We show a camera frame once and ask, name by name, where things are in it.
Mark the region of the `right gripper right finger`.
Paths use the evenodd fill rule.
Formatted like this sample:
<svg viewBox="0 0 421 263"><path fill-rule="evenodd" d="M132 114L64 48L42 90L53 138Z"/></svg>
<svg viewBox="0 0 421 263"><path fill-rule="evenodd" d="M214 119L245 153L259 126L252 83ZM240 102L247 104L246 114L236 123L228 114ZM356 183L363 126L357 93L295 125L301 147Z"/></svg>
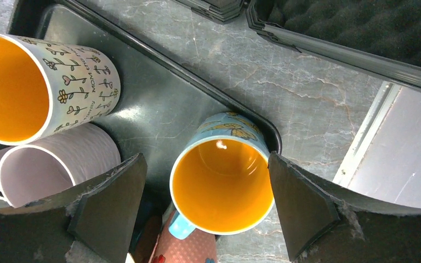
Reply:
<svg viewBox="0 0 421 263"><path fill-rule="evenodd" d="M421 209L371 198L271 153L291 262L421 262Z"/></svg>

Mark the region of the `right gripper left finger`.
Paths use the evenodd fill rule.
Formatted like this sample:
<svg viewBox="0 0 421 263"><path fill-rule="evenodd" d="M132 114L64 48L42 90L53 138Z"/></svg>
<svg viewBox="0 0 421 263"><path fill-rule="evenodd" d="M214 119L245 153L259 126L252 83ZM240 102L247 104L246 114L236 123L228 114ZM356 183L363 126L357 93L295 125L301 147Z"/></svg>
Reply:
<svg viewBox="0 0 421 263"><path fill-rule="evenodd" d="M145 186L138 153L95 178L0 209L0 262L125 262Z"/></svg>

